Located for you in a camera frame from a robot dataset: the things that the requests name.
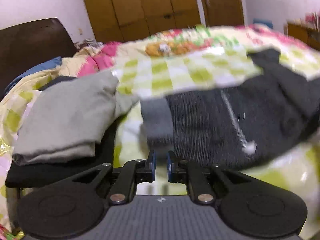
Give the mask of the grey folded garment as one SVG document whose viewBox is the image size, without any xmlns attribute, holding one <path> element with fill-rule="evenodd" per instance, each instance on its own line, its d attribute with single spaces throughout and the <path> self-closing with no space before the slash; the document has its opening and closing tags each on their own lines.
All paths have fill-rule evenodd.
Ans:
<svg viewBox="0 0 320 240">
<path fill-rule="evenodd" d="M 118 83 L 104 70 L 42 91 L 19 129 L 13 161 L 23 166 L 93 157 L 105 131 L 139 100 L 118 92 Z"/>
</svg>

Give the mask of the cartoon print bed quilt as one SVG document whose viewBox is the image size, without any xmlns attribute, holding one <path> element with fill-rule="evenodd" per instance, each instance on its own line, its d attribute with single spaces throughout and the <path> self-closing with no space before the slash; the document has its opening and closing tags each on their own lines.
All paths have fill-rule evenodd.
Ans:
<svg viewBox="0 0 320 240">
<path fill-rule="evenodd" d="M 312 78 L 319 53 L 268 27 L 204 27 L 169 30 L 134 42 L 87 46 L 61 65 L 22 78 L 1 101 L 27 101 L 58 76 L 82 77 L 109 69 L 123 93 L 152 96 L 195 87 L 223 86 L 255 74 L 249 51 L 274 48 L 281 63 Z"/>
</svg>

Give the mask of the dark navy folded garment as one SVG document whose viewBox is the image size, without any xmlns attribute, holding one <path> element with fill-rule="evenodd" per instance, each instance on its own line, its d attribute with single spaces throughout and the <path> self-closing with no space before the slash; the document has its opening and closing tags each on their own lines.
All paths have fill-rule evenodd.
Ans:
<svg viewBox="0 0 320 240">
<path fill-rule="evenodd" d="M 12 161 L 5 185 L 8 188 L 42 187 L 96 165 L 112 162 L 115 133 L 114 121 L 105 131 L 101 142 L 96 144 L 93 157 L 74 159 L 65 163 L 38 163 L 23 166 Z"/>
</svg>

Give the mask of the green white checkered plastic sheet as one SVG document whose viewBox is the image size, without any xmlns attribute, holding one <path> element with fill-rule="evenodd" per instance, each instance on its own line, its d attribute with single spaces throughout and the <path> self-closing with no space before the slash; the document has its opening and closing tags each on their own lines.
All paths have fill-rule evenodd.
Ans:
<svg viewBox="0 0 320 240">
<path fill-rule="evenodd" d="M 247 57 L 247 50 L 247 45 L 213 46 L 185 55 L 155 58 L 143 54 L 141 42 L 127 43 L 118 47 L 111 71 L 119 79 L 120 92 L 140 98 L 227 87 L 259 74 Z M 57 68 L 24 77 L 1 101 L 1 182 L 5 182 L 11 167 L 17 131 L 40 88 L 58 76 L 76 77 L 84 58 L 93 53 L 93 49 L 83 49 L 75 57 L 64 59 Z M 135 105 L 118 122 L 115 135 L 107 143 L 114 151 L 115 167 L 148 154 L 142 122 L 140 105 Z M 308 208 L 301 237 L 311 239 L 319 233 L 318 140 L 301 143 L 266 165 L 246 170 L 246 174 L 299 195 Z"/>
</svg>

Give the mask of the blue cloth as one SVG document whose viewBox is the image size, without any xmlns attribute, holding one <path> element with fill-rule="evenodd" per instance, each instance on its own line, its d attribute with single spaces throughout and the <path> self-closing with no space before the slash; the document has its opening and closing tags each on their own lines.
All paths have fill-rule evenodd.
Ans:
<svg viewBox="0 0 320 240">
<path fill-rule="evenodd" d="M 16 78 L 14 78 L 11 81 L 11 83 L 8 84 L 8 86 L 4 90 L 4 95 L 7 95 L 10 92 L 10 90 L 14 87 L 14 85 L 16 85 L 16 83 L 18 83 L 18 81 L 20 81 L 22 78 L 24 78 L 28 75 L 40 72 L 42 70 L 56 68 L 57 66 L 61 65 L 61 63 L 62 63 L 62 57 L 58 56 L 58 57 L 55 57 L 49 61 L 43 62 L 41 64 L 38 64 L 38 65 L 30 68 L 29 70 L 25 71 L 24 73 L 20 74 Z"/>
</svg>

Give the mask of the brown wooden wardrobe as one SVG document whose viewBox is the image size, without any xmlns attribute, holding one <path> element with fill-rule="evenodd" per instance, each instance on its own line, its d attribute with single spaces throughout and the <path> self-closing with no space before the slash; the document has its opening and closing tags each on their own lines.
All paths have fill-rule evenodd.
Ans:
<svg viewBox="0 0 320 240">
<path fill-rule="evenodd" d="M 84 0 L 95 39 L 135 41 L 201 22 L 197 0 Z"/>
</svg>

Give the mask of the dark brown headboard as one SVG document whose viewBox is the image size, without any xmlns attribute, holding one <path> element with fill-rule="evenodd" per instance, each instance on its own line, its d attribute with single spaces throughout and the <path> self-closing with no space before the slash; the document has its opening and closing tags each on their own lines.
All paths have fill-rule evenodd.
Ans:
<svg viewBox="0 0 320 240">
<path fill-rule="evenodd" d="M 77 49 L 58 18 L 18 24 L 1 30 L 1 98 L 13 79 L 55 57 L 72 57 Z"/>
</svg>

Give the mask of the brown wooden door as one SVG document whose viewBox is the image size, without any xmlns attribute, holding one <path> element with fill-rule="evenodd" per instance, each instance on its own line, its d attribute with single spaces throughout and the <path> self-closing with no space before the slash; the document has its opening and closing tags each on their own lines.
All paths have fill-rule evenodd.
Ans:
<svg viewBox="0 0 320 240">
<path fill-rule="evenodd" d="M 204 0 L 210 26 L 244 25 L 241 0 Z"/>
</svg>

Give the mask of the wooden side cabinet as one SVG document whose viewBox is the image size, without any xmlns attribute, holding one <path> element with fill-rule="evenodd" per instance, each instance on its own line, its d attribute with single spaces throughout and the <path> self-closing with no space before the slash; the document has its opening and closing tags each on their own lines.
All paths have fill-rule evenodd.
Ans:
<svg viewBox="0 0 320 240">
<path fill-rule="evenodd" d="M 312 25 L 302 22 L 287 21 L 284 25 L 284 33 L 319 51 L 319 29 L 316 29 Z"/>
</svg>

